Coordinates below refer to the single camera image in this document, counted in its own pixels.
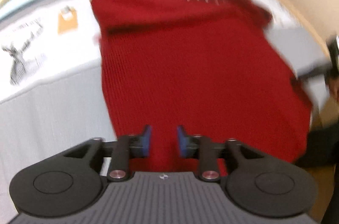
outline metal screw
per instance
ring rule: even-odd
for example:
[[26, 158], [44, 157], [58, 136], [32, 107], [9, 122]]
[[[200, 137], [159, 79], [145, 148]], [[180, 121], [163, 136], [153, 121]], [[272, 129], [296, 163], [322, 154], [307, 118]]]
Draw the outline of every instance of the metal screw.
[[114, 179], [122, 179], [126, 176], [126, 172], [124, 172], [123, 170], [112, 170], [110, 172], [110, 177], [114, 178]]
[[207, 180], [214, 180], [219, 177], [219, 173], [217, 173], [214, 170], [208, 170], [202, 173], [202, 177], [207, 179]]

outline black tool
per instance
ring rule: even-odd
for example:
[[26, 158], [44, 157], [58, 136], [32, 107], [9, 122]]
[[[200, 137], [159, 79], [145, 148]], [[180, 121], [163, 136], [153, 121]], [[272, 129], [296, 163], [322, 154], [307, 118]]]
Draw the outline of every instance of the black tool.
[[[10, 194], [28, 223], [309, 223], [316, 185], [304, 170], [235, 139], [213, 143], [178, 127], [180, 154], [198, 159], [192, 172], [131, 172], [149, 154], [150, 126], [117, 142], [91, 139], [20, 171]], [[111, 157], [107, 176], [99, 172]], [[221, 177], [217, 159], [225, 160]]]
[[331, 61], [317, 65], [310, 70], [298, 71], [297, 76], [291, 78], [291, 83], [305, 82], [317, 76], [337, 78], [339, 76], [339, 36], [333, 36], [327, 41], [327, 48]]

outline red ribbed fabric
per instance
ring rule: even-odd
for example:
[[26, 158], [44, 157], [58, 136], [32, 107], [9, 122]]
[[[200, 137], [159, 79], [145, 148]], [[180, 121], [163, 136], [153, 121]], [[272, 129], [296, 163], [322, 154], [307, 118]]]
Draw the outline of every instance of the red ribbed fabric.
[[176, 126], [236, 138], [293, 161], [306, 147], [311, 103], [262, 29], [250, 0], [92, 0], [101, 28], [102, 90], [117, 136], [153, 127], [133, 170], [190, 171]]

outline red sweater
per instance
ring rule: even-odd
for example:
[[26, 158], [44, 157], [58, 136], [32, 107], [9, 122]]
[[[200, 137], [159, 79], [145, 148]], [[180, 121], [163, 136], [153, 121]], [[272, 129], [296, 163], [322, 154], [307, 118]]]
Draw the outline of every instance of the red sweater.
[[264, 9], [250, 0], [92, 0], [92, 8], [117, 136], [153, 127], [150, 158], [133, 170], [195, 170], [178, 157], [179, 124], [287, 161], [303, 153], [311, 103], [265, 39]]

